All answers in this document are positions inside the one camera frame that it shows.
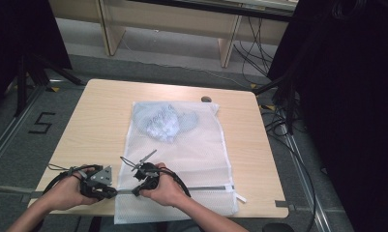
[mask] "wrist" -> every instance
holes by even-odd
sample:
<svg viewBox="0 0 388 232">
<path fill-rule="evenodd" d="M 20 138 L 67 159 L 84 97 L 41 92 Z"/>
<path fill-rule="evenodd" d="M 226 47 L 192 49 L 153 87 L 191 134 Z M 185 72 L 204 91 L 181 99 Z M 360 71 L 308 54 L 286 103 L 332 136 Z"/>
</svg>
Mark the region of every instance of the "wrist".
<svg viewBox="0 0 388 232">
<path fill-rule="evenodd" d="M 191 198 L 187 196 L 185 193 L 179 194 L 173 197 L 173 201 L 170 205 L 175 208 L 181 209 L 181 207 L 183 207 L 186 204 L 186 202 L 189 201 L 190 199 Z"/>
<path fill-rule="evenodd" d="M 54 210 L 49 201 L 44 197 L 41 197 L 36 202 L 34 202 L 30 208 L 33 208 L 33 210 L 42 215 L 47 215 Z"/>
</svg>

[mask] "black curtain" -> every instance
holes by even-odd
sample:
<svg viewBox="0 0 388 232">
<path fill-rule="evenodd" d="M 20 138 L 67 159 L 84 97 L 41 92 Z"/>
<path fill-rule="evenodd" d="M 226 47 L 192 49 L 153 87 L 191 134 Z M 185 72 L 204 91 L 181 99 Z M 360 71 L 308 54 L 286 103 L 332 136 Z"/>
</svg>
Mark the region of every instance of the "black curtain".
<svg viewBox="0 0 388 232">
<path fill-rule="evenodd" d="M 67 50 L 46 0 L 0 1 L 0 99 L 17 74 L 24 53 L 41 55 L 70 69 Z"/>
<path fill-rule="evenodd" d="M 356 0 L 345 0 L 344 13 Z M 309 132 L 355 231 L 388 231 L 388 0 L 332 19 L 313 61 L 294 79 Z M 320 13 L 315 1 L 299 12 Z M 286 30 L 270 77 L 280 76 L 310 25 Z"/>
</svg>

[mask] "mesh laundry bag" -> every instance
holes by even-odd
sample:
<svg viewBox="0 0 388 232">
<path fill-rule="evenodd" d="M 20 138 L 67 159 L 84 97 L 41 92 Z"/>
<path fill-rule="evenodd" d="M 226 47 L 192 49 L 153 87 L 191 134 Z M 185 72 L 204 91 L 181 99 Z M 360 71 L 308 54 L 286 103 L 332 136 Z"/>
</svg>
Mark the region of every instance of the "mesh laundry bag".
<svg viewBox="0 0 388 232">
<path fill-rule="evenodd" d="M 177 173 L 192 198 L 224 216 L 237 212 L 231 167 L 224 133 L 216 116 L 219 106 L 211 102 L 135 102 L 124 157 L 139 162 L 164 162 Z M 187 219 L 184 213 L 164 207 L 131 190 L 141 183 L 135 171 L 122 164 L 115 199 L 115 224 Z"/>
</svg>

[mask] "metal stand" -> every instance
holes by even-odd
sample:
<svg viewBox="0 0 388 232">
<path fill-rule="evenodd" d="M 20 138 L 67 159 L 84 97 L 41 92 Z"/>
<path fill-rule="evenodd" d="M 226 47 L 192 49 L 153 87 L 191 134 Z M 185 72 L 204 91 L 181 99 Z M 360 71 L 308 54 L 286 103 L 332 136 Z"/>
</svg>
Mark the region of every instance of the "metal stand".
<svg viewBox="0 0 388 232">
<path fill-rule="evenodd" d="M 314 56 L 319 50 L 326 34 L 332 27 L 332 9 L 337 1 L 331 1 L 325 8 L 324 15 L 318 23 L 314 25 L 313 30 L 302 44 L 294 61 L 286 70 L 284 75 L 273 80 L 269 84 L 253 90 L 255 95 L 260 95 L 263 92 L 278 86 L 278 90 L 273 97 L 273 103 L 286 107 L 286 125 L 288 132 L 293 134 L 292 122 L 295 107 L 295 82 L 299 76 L 306 70 L 309 64 L 312 63 Z"/>
<path fill-rule="evenodd" d="M 36 54 L 24 54 L 18 60 L 18 75 L 17 75 L 17 109 L 15 117 L 17 117 L 27 104 L 27 73 L 30 73 L 36 85 L 46 86 L 49 83 L 48 76 L 44 69 L 52 69 L 66 79 L 70 80 L 75 85 L 85 85 L 80 79 L 72 74 L 59 68 L 52 62 L 42 56 Z"/>
</svg>

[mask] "human hand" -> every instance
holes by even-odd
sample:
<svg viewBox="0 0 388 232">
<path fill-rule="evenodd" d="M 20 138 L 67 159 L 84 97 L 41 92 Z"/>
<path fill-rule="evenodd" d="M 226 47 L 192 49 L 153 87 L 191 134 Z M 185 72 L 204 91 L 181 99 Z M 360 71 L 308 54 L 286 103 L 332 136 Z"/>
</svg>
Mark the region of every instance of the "human hand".
<svg viewBox="0 0 388 232">
<path fill-rule="evenodd" d="M 84 168 L 83 172 L 93 171 L 94 168 Z M 37 201 L 43 203 L 48 211 L 65 211 L 78 205 L 92 205 L 98 202 L 97 198 L 89 198 L 80 193 L 79 179 L 81 175 L 78 172 L 73 173 L 75 177 L 66 177 L 59 181 L 52 189 L 43 195 Z"/>
<path fill-rule="evenodd" d="M 158 168 L 165 168 L 163 162 L 156 165 Z M 188 197 L 173 178 L 160 172 L 160 182 L 155 189 L 144 189 L 139 192 L 144 197 L 151 198 L 163 206 L 176 207 L 180 201 Z"/>
</svg>

